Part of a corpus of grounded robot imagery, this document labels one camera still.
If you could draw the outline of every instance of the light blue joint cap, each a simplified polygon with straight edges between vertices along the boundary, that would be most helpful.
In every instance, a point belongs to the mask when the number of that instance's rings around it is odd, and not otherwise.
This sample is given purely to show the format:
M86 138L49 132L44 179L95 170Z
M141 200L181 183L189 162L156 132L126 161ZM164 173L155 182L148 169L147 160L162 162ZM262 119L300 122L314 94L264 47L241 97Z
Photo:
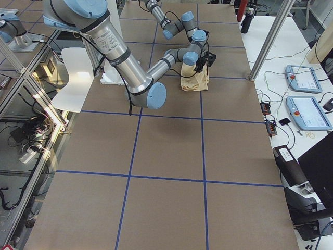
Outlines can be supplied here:
M169 53L170 49L167 50L165 53L164 53L164 56L166 56L168 53Z
M184 54L183 63L189 66L193 66L197 62L198 58L199 56L197 53L189 51Z
M15 14L6 14L1 16L1 19L5 21L17 21L20 20Z
M203 42L206 40L206 33L203 30L196 30L192 36L192 40Z
M2 38L5 43L9 43L11 40L13 40L13 38L9 34L2 31L0 31L0 38Z
M76 14L85 18L99 18L107 10L106 0L63 0Z
M189 22L194 19L192 11L188 11L184 14L182 14L182 21L183 22Z
M163 35L167 40L173 38L173 34L169 30L163 30Z
M50 19L44 15L43 15L43 18L44 18L45 25L52 27L54 29L64 30L64 31L69 31L69 32L73 32L73 31L78 32L79 31L79 29L77 27L68 26L62 22Z
M166 97L167 89L163 83L156 82L149 90L147 96L147 107L150 109L158 109L163 106Z

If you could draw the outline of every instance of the beige cloth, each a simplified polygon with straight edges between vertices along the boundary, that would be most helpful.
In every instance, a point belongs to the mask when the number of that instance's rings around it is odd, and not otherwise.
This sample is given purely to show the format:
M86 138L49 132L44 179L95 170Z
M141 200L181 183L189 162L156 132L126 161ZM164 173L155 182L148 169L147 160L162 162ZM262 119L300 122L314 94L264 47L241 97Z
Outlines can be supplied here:
M186 64L182 65L182 76L190 77L195 71L196 65L189 66ZM184 91L200 91L208 90L209 76L207 75L206 65L203 67L202 72L196 73L190 78L181 77L181 87Z

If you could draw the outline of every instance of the black monitor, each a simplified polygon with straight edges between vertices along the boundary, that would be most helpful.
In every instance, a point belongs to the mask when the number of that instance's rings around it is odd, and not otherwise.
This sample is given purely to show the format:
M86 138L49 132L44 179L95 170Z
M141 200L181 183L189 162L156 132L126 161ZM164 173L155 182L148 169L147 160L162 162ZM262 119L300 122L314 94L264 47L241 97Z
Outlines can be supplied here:
M333 208L333 133L299 157L298 163L324 206Z
M318 237L323 227L333 217L333 133L310 148L298 158L305 177L323 204L313 198L305 198L286 188L286 200L293 224L302 239ZM325 231L332 235L332 228Z

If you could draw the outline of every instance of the white chair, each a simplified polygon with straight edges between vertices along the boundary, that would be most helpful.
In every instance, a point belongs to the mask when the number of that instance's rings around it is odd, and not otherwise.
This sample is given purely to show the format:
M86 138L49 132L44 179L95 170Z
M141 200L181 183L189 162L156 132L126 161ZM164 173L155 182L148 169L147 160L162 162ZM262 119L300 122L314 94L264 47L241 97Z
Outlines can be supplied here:
M94 79L92 63L84 48L65 48L62 58L69 81L52 99L52 105L60 110L81 112Z
M309 14L310 14L310 4L313 3L314 0L296 0L291 9L306 9L306 20L305 27L303 30L306 30L309 25Z

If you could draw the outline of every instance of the robotic arm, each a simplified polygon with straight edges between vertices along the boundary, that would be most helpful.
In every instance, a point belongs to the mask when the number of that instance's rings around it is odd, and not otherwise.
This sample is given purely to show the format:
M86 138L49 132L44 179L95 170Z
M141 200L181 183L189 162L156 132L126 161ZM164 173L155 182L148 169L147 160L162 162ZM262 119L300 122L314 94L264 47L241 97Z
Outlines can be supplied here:
M9 43L14 39L21 48L32 44L29 34L20 19L14 14L0 16L0 37L5 43Z
M44 22L46 25L60 30L69 30L91 36L110 64L120 72L127 82L130 101L135 106L160 108L166 99L167 91L160 79L178 61L194 65L205 52L206 33L194 27L193 15L182 16L182 24L171 24L165 19L156 0L147 1L147 8L161 20L164 35L176 35L185 28L191 36L188 48L172 49L166 52L154 66L145 72L132 55L130 49L121 39L110 22L110 12L105 0L44 0Z
M160 23L163 29L164 37L169 40L179 32L185 29L188 40L192 41L192 35L197 29L197 25L194 21L194 16L191 11L182 14L179 21L171 23L166 15L157 4L160 0L145 0L146 8L153 14L156 20Z

